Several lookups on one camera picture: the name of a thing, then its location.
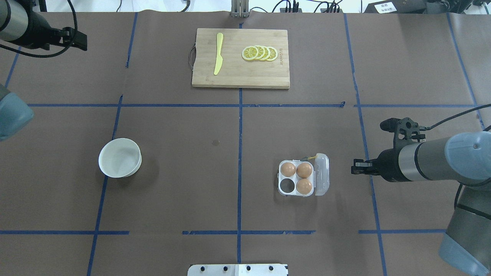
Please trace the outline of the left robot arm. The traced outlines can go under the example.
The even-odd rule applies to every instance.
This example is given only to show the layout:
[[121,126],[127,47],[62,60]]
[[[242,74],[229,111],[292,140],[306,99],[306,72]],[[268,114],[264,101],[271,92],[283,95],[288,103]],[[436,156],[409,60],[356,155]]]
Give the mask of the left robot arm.
[[[72,26],[52,27],[34,10],[31,0],[0,2],[1,49],[19,56],[46,59],[61,56],[71,48],[88,50],[87,35],[79,30],[75,5],[68,2]],[[34,111],[16,93],[1,84],[0,138],[5,141],[21,131],[34,117]]]

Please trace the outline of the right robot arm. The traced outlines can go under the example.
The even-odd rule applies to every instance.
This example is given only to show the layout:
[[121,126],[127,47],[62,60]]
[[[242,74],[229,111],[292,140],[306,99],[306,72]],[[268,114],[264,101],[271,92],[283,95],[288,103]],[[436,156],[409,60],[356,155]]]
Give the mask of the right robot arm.
[[490,133],[459,133],[422,143],[398,140],[376,159],[354,159],[352,174],[388,182],[453,180],[461,184],[439,249],[442,260],[470,276],[490,275]]

